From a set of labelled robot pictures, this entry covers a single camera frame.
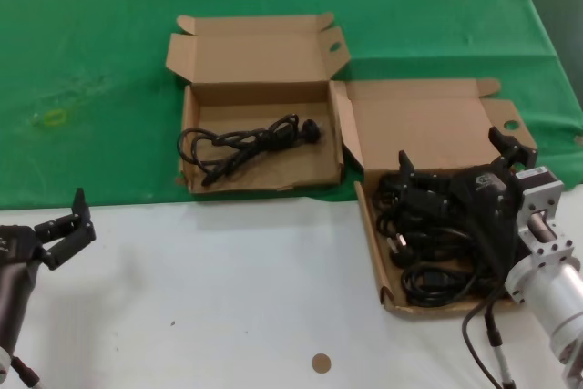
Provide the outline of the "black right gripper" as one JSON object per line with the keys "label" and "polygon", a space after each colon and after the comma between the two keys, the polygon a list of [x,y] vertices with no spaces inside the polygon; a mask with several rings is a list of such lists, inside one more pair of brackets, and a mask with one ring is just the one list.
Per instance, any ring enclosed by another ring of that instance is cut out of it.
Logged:
{"label": "black right gripper", "polygon": [[[538,151],[515,137],[491,127],[488,139],[499,153],[492,165],[503,169],[517,163],[525,169],[536,166]],[[519,247],[517,200],[508,176],[492,165],[462,169],[452,176],[417,171],[404,150],[399,151],[398,160],[401,205],[430,217],[448,217],[451,199],[486,262],[500,281],[505,280]]]}

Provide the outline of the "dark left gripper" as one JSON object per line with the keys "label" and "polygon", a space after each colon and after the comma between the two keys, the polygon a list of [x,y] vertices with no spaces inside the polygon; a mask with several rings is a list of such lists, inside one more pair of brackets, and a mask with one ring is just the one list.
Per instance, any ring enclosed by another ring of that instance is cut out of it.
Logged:
{"label": "dark left gripper", "polygon": [[36,225],[1,227],[1,348],[14,353],[40,266],[43,241],[63,238],[43,252],[42,262],[56,270],[96,239],[85,192],[77,188],[71,212]]}

